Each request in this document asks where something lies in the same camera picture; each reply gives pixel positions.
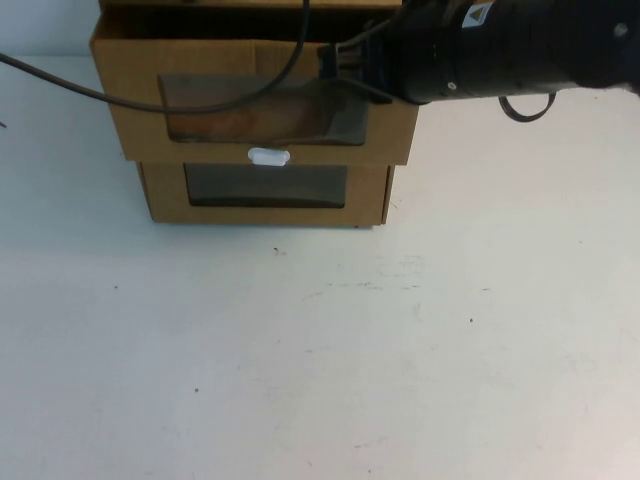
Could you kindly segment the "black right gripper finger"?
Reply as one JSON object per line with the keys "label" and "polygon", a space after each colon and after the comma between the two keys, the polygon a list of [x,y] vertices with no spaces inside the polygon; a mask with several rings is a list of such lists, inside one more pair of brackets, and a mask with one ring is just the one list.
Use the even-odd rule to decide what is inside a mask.
{"label": "black right gripper finger", "polygon": [[392,95],[362,83],[346,82],[345,88],[371,104],[387,105],[393,102]]}

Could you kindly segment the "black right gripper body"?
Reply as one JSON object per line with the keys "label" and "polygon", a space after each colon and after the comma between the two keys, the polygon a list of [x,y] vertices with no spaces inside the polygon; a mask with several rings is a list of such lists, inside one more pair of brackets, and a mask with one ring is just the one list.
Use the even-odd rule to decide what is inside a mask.
{"label": "black right gripper body", "polygon": [[358,82],[393,98],[406,98],[396,62],[404,36],[404,27],[383,22],[349,40],[320,47],[319,79],[343,89],[346,82]]}

